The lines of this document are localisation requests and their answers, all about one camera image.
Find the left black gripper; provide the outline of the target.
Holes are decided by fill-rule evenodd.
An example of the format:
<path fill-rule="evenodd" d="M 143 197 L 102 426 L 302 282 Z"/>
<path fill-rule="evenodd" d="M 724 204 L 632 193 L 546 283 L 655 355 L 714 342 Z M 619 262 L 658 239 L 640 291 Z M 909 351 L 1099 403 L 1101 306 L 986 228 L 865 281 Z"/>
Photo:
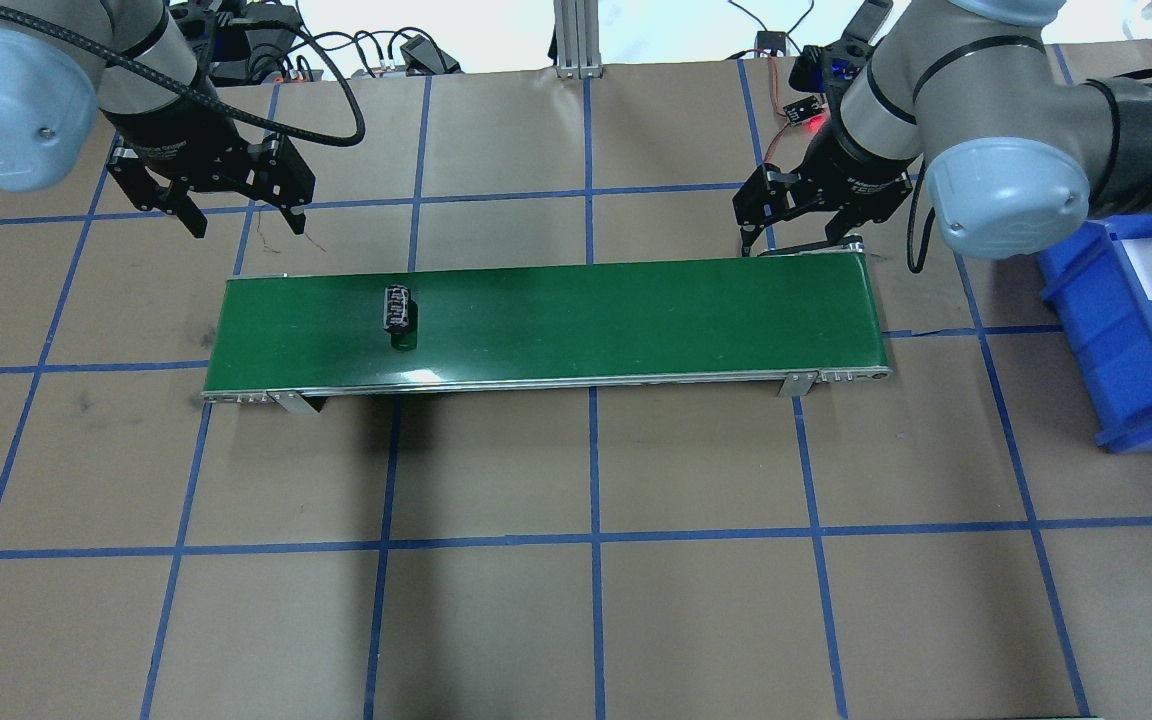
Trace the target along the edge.
<path fill-rule="evenodd" d="M 293 234 L 305 234 L 314 200 L 314 172 L 291 138 L 266 135 L 253 143 L 234 126 L 118 126 L 106 169 L 142 210 L 174 217 L 195 238 L 209 222 L 192 194 L 233 192 L 264 200 Z"/>

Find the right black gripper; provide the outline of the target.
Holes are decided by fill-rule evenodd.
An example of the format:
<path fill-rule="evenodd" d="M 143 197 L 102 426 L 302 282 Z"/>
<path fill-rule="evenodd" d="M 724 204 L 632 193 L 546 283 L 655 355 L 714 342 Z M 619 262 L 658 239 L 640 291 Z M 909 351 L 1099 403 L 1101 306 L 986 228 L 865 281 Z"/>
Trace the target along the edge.
<path fill-rule="evenodd" d="M 886 222 L 914 191 L 911 164 L 910 158 L 874 156 L 842 135 L 818 135 L 796 172 L 758 165 L 733 196 L 741 258 L 749 258 L 771 225 L 799 215 L 799 206 L 836 211 L 824 228 L 828 247 L 841 245 L 864 223 Z"/>

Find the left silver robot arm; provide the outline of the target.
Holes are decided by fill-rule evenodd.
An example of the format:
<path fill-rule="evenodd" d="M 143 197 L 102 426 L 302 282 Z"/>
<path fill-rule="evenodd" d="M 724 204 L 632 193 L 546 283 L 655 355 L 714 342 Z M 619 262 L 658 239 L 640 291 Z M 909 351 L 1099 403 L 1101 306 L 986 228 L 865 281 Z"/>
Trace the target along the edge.
<path fill-rule="evenodd" d="M 256 97 L 210 71 L 161 1 L 0 1 L 0 225 L 106 219 L 119 192 L 196 238 L 250 204 L 302 234 L 316 209 L 462 194 L 429 165 L 429 76 L 274 88 L 259 70 Z"/>

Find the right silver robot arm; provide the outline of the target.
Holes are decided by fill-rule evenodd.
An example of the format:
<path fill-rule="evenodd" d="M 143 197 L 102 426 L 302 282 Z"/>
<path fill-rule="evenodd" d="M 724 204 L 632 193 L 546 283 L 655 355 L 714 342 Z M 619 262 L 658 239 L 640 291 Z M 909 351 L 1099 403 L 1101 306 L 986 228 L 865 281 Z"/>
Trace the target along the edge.
<path fill-rule="evenodd" d="M 795 176 L 844 228 L 924 161 L 940 236 L 969 258 L 1041 252 L 1091 218 L 1152 211 L 1152 68 L 1061 85 L 1059 1 L 914 1 L 878 41 Z"/>

